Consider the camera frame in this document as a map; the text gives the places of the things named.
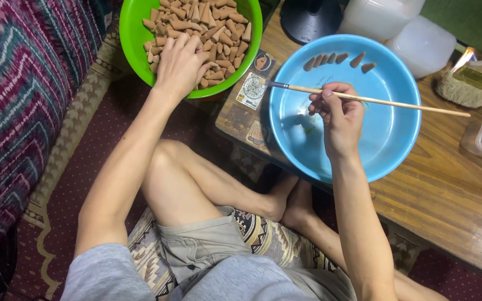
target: black lamp base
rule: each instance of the black lamp base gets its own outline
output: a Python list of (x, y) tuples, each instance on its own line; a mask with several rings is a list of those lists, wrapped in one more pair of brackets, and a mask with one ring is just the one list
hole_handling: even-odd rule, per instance
[(282, 29), (300, 45), (335, 34), (342, 19), (338, 0), (285, 0), (280, 11)]

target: blue plastic bowl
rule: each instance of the blue plastic bowl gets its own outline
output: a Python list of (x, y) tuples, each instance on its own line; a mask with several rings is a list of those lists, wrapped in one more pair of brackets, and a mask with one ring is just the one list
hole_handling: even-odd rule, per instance
[[(363, 73), (349, 63), (366, 52), (361, 64), (377, 63)], [(306, 72), (304, 64), (319, 54), (350, 53), (341, 64), (325, 64)], [(384, 45), (356, 35), (331, 35), (310, 42), (282, 66), (275, 81), (320, 88), (332, 81), (350, 83), (359, 96), (421, 105), (416, 81), (404, 63)], [(323, 122), (309, 116), (308, 93), (272, 88), (269, 100), (271, 128), (285, 156), (305, 174), (332, 183), (331, 164), (325, 154)], [(366, 112), (358, 144), (368, 181), (394, 170), (409, 154), (418, 137), (421, 111), (364, 103)]]

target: paintbrush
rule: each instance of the paintbrush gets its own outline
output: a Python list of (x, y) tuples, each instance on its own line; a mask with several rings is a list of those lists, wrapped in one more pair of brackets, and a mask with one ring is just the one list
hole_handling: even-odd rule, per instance
[[(301, 91), (301, 92), (312, 93), (312, 94), (320, 94), (323, 91), (323, 90), (317, 89), (317, 88), (308, 88), (308, 87), (282, 84), (280, 82), (265, 80), (263, 78), (260, 78), (259, 83), (260, 83), (260, 85), (265, 85), (265, 86), (269, 86), (269, 87), (277, 87), (277, 88)], [(381, 99), (375, 99), (375, 98), (367, 98), (367, 97), (350, 95), (350, 94), (345, 94), (345, 93), (340, 93), (340, 92), (333, 92), (333, 93), (336, 96), (338, 96), (339, 98), (378, 103), (380, 105), (400, 106), (402, 108), (409, 108), (409, 109), (444, 113), (444, 114), (457, 115), (457, 116), (462, 116), (462, 117), (470, 117), (471, 116), (470, 114), (464, 113), (464, 112), (444, 110), (444, 109), (438, 109), (438, 108), (431, 108), (429, 106), (416, 106), (416, 105), (410, 105), (408, 103), (387, 101), (387, 100), (381, 100)]]

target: fingernail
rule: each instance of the fingernail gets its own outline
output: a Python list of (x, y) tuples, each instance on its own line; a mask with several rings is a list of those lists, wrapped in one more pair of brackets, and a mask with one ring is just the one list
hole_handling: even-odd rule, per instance
[(326, 89), (326, 90), (323, 90), (323, 97), (329, 97), (332, 95), (332, 90), (330, 89)]

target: hand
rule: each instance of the hand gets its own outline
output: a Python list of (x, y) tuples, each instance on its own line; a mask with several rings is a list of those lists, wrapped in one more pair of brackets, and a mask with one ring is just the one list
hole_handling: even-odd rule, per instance
[(209, 64), (203, 65), (208, 58), (209, 54), (202, 51), (202, 42), (197, 36), (189, 38), (186, 33), (182, 33), (176, 41), (168, 38), (161, 52), (154, 89), (173, 93), (173, 99), (178, 105), (209, 69)]
[(364, 105), (356, 100), (340, 99), (334, 93), (356, 95), (355, 89), (343, 82), (323, 85), (321, 94), (310, 95), (310, 115), (318, 113), (325, 126), (325, 151), (330, 161), (358, 156), (358, 140), (364, 119)]

